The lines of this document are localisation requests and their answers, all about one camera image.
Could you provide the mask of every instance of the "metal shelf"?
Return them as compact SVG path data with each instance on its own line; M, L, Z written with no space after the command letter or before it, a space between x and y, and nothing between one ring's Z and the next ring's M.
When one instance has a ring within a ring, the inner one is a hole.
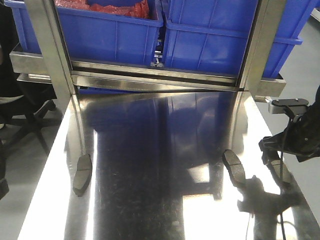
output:
M26 53L18 45L10 54L19 81L52 83L45 60L41 54ZM109 88L139 92L170 91L240 91L237 77L207 72L183 71L140 65L115 64L103 61L71 60L71 78L75 86ZM278 97L286 82L263 78L259 82L258 96Z

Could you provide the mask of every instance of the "stainless steel table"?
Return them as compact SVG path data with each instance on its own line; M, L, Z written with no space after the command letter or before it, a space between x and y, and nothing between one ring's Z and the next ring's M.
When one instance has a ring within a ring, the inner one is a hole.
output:
M73 97L19 239L254 239L264 226L239 211L237 201L245 199L222 154L233 150L247 179L256 176L265 192L279 195L258 146L269 135L248 92ZM84 154L90 154L93 171L78 197L72 184ZM294 180L291 193L297 199L283 213L286 239L319 239ZM262 198L260 207L268 212L273 206ZM274 224L276 239L282 239L280 224Z

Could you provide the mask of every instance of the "gray floor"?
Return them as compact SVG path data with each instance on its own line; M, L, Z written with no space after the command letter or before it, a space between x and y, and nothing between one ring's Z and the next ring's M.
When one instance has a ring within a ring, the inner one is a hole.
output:
M58 111L48 112L46 118L58 118ZM8 139L19 128L6 126L0 138ZM42 134L51 148L58 126L45 127ZM0 239L16 240L24 222L31 199L47 156L35 136L30 133L7 153L6 179L9 193L0 200Z
M281 74L287 86L281 98L305 98L311 103L320 84L320 23L311 19L300 35L304 39L302 46L296 46L282 68ZM258 103L258 107L273 134L283 131L287 124L284 115L271 115L267 104ZM56 117L49 112L47 117ZM5 138L16 128L0 130ZM42 133L51 146L57 127L44 128ZM15 146L7 160L7 180L10 192L0 201L0 239L16 240L23 224L38 179L46 161L46 155L33 135L25 137ZM286 164L293 172L311 209L320 223L320 159L298 163L293 156L286 156Z
M320 23L311 17L300 37L304 40L303 44L293 49L280 72L287 82L280 98L303 98L313 103L320 85ZM282 132L288 118L284 114L269 114L265 103L257 105L272 134ZM286 154L284 157L320 224L320 158L298 163L292 155Z

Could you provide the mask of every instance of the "black cable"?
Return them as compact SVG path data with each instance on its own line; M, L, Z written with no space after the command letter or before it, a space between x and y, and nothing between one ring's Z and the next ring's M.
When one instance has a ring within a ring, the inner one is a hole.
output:
M288 125L284 131L283 138L282 138L282 144L281 144L281 154L280 154L280 180L283 182L284 178L284 150L285 150L285 144L288 136L288 131L291 126L292 119L289 119ZM283 194L283 188L280 188L280 195ZM281 231L282 231L282 238L283 240L287 240L286 233L285 233L285 225L284 225L284 216L283 212L280 213L280 224L281 224Z

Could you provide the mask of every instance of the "stainless steel frame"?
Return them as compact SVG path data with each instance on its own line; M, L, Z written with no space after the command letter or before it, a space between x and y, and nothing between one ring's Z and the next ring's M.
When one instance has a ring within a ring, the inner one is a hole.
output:
M26 0L25 3L43 56L14 50L11 53L14 70L17 73L32 74L21 76L19 79L22 81L50 83L51 79L63 109L70 96L75 94L73 85L142 92L244 90L250 91L253 96L278 97L286 84L281 78L261 78L286 0L259 0L239 77L70 60L54 1Z
M49 71L41 54L21 52L18 45L10 54L14 71L22 73L18 80L36 83L51 83ZM88 62L83 59L71 61L72 82L76 86L98 87L128 91L192 91L217 90L240 91L237 78L232 75L214 75L205 72L182 71L110 62ZM277 79L262 78L257 95L278 97L286 85Z
M238 85L255 95L269 58L287 0L258 1L247 48L242 62Z
M71 62L53 0L24 1L62 112L75 94Z

